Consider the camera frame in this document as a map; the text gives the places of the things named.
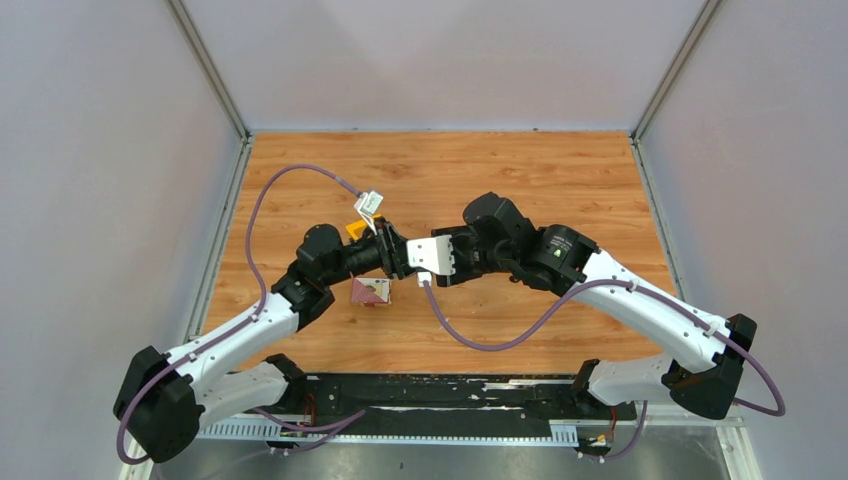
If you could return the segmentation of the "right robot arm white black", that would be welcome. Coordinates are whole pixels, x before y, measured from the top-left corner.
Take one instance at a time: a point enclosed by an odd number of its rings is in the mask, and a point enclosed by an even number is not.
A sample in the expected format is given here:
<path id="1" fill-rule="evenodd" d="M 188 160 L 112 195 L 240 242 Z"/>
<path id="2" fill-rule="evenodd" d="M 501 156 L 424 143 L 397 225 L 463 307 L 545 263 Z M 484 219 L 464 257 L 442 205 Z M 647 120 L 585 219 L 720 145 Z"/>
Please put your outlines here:
<path id="1" fill-rule="evenodd" d="M 633 401 L 673 402 L 703 418 L 721 420 L 737 390 L 757 324 L 743 314 L 721 317 L 700 310 L 644 280 L 596 242 L 560 224 L 536 227 L 514 203 L 493 192 L 473 200 L 463 224 L 410 240 L 408 258 L 421 278 L 439 287 L 504 273 L 557 303 L 525 333 L 529 338 L 566 302 L 598 309 L 661 347 L 630 361 L 585 361 L 571 390 L 584 417 Z"/>

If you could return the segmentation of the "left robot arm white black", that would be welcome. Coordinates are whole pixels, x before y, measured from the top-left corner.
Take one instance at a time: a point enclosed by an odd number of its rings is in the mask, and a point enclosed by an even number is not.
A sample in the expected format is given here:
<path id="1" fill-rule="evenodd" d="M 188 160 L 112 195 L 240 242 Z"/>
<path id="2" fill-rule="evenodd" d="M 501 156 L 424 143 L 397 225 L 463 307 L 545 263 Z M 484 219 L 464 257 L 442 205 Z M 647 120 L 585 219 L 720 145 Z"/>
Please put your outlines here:
<path id="1" fill-rule="evenodd" d="M 311 227 L 284 275 L 262 284 L 245 311 L 166 352 L 147 346 L 135 353 L 113 405 L 119 458 L 164 463 L 226 413 L 270 403 L 283 413 L 298 411 L 306 400 L 302 381 L 267 363 L 233 370 L 318 319 L 335 300 L 332 286 L 377 269 L 394 279 L 414 274 L 408 239 L 385 219 L 375 226 L 349 243 L 329 224 Z"/>

